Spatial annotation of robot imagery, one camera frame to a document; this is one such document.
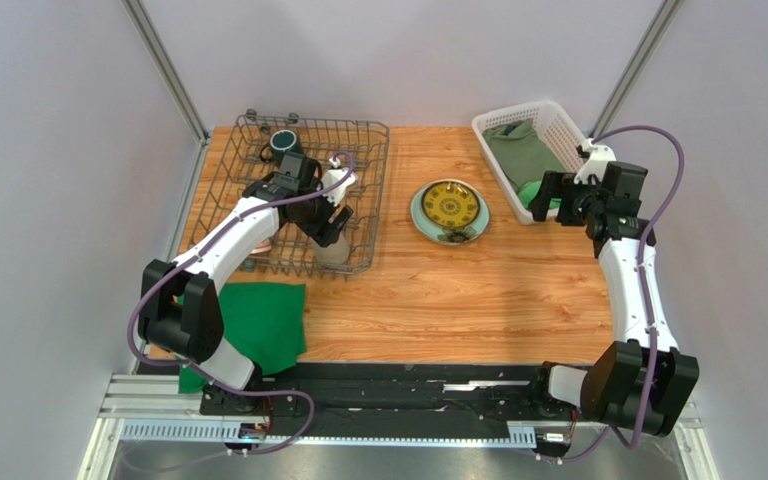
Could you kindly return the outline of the beige cup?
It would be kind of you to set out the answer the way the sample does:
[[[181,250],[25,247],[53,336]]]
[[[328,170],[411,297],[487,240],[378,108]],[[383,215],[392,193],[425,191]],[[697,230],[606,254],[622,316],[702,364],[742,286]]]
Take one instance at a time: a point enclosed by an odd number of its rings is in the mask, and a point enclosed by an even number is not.
[[[327,247],[318,243],[312,243],[314,259],[321,265],[344,265],[350,256],[351,247],[343,232],[340,232],[336,241]]]

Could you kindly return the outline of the yellow patterned plate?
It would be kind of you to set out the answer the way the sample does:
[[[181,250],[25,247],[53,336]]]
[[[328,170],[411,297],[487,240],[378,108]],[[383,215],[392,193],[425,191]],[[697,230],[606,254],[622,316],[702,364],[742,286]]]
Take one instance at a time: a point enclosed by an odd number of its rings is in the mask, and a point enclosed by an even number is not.
[[[444,229],[470,226],[482,210],[478,194],[454,180],[430,184],[421,193],[420,207],[432,223]]]

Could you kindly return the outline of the light blue flower plate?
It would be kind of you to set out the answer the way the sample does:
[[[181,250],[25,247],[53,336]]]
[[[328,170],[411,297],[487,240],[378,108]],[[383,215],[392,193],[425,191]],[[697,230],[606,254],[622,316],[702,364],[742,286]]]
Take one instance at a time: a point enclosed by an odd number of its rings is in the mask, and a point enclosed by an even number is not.
[[[432,223],[422,212],[420,207],[421,193],[430,184],[443,180],[454,180],[461,182],[471,187],[478,194],[482,210],[479,213],[478,219],[472,225],[460,229],[444,229]],[[452,178],[436,180],[422,186],[412,197],[409,211],[414,226],[423,236],[438,244],[447,246],[463,245],[476,240],[486,231],[491,220],[490,209],[484,197],[472,185],[469,185],[465,181]]]

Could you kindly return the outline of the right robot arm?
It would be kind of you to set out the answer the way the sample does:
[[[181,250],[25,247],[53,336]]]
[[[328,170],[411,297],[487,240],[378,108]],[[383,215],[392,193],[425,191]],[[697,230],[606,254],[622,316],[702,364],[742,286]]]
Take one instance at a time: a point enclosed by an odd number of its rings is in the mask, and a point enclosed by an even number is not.
[[[548,171],[529,208],[582,226],[604,274],[613,341],[588,369],[545,362],[535,377],[536,399],[546,407],[577,408],[583,419],[639,435],[664,437],[675,426],[699,379],[696,357],[681,353],[670,332],[655,278],[656,239],[640,217],[645,168],[611,161],[602,175],[580,180]]]

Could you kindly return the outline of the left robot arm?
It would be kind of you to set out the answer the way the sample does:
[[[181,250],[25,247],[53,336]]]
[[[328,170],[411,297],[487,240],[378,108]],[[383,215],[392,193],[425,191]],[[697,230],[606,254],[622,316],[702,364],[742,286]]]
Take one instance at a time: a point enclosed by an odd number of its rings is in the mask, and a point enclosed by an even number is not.
[[[263,241],[294,224],[320,247],[338,241],[353,214],[343,205],[356,182],[356,160],[338,151],[324,168],[288,152],[276,169],[246,187],[231,212],[190,250],[153,260],[142,274],[141,298],[127,341],[142,362],[138,339],[168,351],[211,384],[243,394],[258,370],[225,336],[219,294],[231,274]]]

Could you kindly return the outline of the bright green microfiber towel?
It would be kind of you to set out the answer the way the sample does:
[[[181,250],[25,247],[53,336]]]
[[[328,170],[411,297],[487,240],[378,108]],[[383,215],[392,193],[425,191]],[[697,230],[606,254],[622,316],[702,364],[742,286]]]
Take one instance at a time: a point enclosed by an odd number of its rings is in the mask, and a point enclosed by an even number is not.
[[[539,193],[541,181],[532,181],[524,183],[517,192],[518,199],[523,207],[530,211],[530,203],[536,198]],[[549,209],[558,209],[561,204],[560,198],[553,198],[550,201]]]

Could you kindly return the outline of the dark green mug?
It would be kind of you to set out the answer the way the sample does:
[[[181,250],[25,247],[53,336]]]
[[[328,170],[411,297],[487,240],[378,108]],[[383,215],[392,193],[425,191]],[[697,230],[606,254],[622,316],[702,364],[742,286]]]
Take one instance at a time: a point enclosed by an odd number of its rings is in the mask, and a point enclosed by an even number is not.
[[[283,129],[270,136],[259,152],[259,159],[266,164],[280,166],[287,154],[304,154],[299,135],[289,129]]]

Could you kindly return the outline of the olive green folded cloth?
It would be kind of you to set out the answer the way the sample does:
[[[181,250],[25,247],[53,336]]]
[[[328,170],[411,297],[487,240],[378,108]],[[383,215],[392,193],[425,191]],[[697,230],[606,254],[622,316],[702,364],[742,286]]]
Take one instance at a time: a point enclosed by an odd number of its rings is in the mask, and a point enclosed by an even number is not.
[[[540,182],[546,171],[564,169],[557,156],[539,138],[533,119],[486,128],[482,137],[517,193]]]

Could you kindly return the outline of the white plastic basket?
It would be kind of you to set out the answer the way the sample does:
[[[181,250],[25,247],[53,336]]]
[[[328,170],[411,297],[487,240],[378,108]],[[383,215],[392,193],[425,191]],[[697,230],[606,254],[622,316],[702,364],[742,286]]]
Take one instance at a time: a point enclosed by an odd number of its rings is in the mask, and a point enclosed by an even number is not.
[[[580,158],[577,147],[586,140],[583,132],[565,110],[553,101],[522,103],[492,110],[473,118],[471,127],[478,139],[481,154],[517,221],[522,225],[533,223],[532,214],[520,203],[517,192],[505,178],[501,167],[483,139],[482,132],[489,127],[526,119],[534,120],[534,128],[539,138],[562,163],[564,167],[562,172],[575,174],[582,167],[584,161]]]

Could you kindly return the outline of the red white patterned bowl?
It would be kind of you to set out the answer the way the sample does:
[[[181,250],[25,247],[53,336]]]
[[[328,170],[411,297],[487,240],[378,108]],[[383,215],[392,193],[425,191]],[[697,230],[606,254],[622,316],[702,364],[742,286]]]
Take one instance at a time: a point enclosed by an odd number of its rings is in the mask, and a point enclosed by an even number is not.
[[[273,248],[273,244],[272,244],[272,241],[271,241],[271,240],[264,240],[263,242],[259,243],[259,244],[258,244],[258,245],[257,245],[257,246],[256,246],[256,247],[255,247],[255,248],[252,250],[252,251],[251,251],[251,254],[252,254],[252,255],[263,254],[263,253],[266,253],[266,252],[269,252],[269,251],[271,251],[271,250],[272,250],[272,248]]]

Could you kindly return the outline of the dark green cloth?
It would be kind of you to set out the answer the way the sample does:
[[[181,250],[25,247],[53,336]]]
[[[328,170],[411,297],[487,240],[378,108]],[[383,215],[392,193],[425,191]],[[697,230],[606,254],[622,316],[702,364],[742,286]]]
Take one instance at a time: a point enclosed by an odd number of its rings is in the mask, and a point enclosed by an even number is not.
[[[264,375],[294,367],[306,352],[303,284],[227,283],[219,304],[224,337]]]

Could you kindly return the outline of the right aluminium frame post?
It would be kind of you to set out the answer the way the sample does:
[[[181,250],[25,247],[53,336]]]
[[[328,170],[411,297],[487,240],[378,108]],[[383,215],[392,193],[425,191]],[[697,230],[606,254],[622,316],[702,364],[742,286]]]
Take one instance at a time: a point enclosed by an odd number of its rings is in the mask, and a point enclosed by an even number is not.
[[[660,2],[591,130],[593,137],[603,135],[611,129],[623,104],[632,93],[649,60],[683,5],[683,0],[663,0]]]

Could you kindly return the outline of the aluminium frame post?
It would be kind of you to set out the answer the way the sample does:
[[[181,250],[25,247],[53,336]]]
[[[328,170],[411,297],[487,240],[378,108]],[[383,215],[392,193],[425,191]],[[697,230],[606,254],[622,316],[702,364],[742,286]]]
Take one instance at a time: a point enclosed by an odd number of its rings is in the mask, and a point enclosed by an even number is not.
[[[140,0],[122,0],[121,3],[189,130],[200,145],[205,145],[210,134],[173,64],[146,5]]]
[[[623,104],[632,93],[649,60],[683,5],[683,0],[663,0],[660,2],[591,130],[593,137],[603,135],[611,129]]]

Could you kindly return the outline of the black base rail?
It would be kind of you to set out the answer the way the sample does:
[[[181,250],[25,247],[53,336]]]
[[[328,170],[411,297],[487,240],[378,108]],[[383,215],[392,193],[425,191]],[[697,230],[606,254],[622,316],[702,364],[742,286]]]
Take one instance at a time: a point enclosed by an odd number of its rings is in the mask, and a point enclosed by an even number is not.
[[[273,439],[304,427],[305,440],[509,441],[525,426],[568,440],[590,423],[540,393],[540,375],[537,364],[302,362],[256,379],[263,398],[207,385],[199,412],[265,420]]]

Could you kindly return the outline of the left aluminium frame post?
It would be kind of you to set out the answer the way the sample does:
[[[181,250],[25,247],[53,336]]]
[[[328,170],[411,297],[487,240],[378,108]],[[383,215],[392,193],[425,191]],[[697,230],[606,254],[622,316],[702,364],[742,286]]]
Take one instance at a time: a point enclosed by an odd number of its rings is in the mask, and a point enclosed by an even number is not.
[[[210,134],[173,64],[146,5],[140,0],[122,0],[121,3],[189,130],[200,145],[205,145]]]

